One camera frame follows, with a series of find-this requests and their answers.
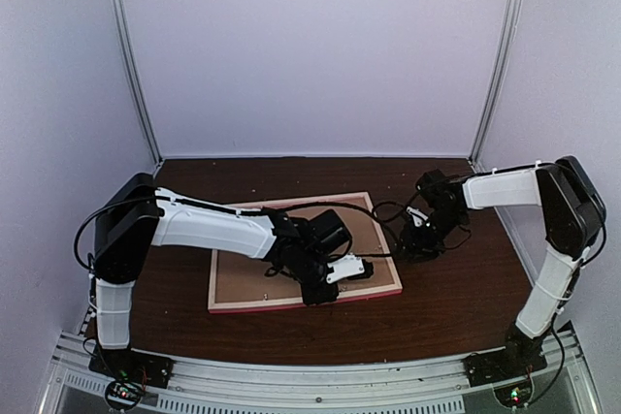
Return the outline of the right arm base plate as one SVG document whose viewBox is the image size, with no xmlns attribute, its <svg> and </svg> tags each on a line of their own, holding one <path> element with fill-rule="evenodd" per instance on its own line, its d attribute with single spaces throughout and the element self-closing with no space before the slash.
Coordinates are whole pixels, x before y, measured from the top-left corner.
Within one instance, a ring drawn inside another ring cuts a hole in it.
<svg viewBox="0 0 621 414">
<path fill-rule="evenodd" d="M 526 376 L 528 369 L 537 371 L 547 368 L 547 361 L 543 355 L 516 362 L 509 357 L 505 348 L 486 353 L 472 353 L 463 360 L 463 364 L 471 387 Z"/>
</svg>

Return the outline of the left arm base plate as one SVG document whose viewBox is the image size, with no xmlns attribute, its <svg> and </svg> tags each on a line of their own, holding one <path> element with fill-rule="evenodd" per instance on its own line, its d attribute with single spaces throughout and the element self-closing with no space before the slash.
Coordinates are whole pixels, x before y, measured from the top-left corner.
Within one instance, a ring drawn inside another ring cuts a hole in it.
<svg viewBox="0 0 621 414">
<path fill-rule="evenodd" d="M 133 349 L 108 350 L 96 346 L 88 368 L 93 372 L 117 378 L 123 382 L 166 389 L 173 365 L 174 361 L 164 356 Z"/>
</svg>

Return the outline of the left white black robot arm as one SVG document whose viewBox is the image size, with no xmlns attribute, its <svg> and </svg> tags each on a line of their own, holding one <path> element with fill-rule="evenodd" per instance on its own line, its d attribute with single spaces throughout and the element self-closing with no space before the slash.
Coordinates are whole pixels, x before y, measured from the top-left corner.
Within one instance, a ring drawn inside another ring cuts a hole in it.
<svg viewBox="0 0 621 414">
<path fill-rule="evenodd" d="M 153 246 L 228 251 L 268 262 L 297 281 L 305 305 L 331 303 L 339 294 L 330 278 L 339 248 L 351 236 L 328 209 L 311 219 L 262 207 L 244 209 L 183 197 L 134 175 L 96 221 L 94 286 L 97 342 L 103 365 L 119 379 L 139 371 L 130 351 L 133 288 Z"/>
</svg>

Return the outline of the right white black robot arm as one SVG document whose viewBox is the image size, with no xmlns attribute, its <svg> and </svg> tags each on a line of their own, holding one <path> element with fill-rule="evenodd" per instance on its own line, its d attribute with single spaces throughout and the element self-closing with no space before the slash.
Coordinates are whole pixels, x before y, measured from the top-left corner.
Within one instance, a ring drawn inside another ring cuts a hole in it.
<svg viewBox="0 0 621 414">
<path fill-rule="evenodd" d="M 535 359 L 564 302 L 572 295 L 579 272 L 593 258 L 591 249 L 605 235 L 605 204 L 578 159 L 471 175 L 425 173 L 416 183 L 415 198 L 424 213 L 406 203 L 407 223 L 400 234 L 404 251 L 415 260 L 431 260 L 447 251 L 446 237 L 465 228 L 469 213 L 495 207 L 536 206 L 545 228 L 545 257 L 526 303 L 507 330 L 498 369 L 519 375 Z"/>
</svg>

